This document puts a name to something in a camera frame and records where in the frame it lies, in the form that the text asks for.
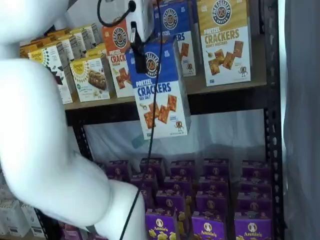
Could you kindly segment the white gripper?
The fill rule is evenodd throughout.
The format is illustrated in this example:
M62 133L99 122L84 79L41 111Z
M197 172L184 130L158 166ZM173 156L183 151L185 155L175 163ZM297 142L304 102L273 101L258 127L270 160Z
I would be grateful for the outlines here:
M142 42L146 42L154 33L154 7L151 0L126 0L125 5L129 13L125 18L128 37L131 40L132 23L135 23L135 33ZM138 74L147 72L144 46L141 42L131 42L131 50L134 55L135 70Z

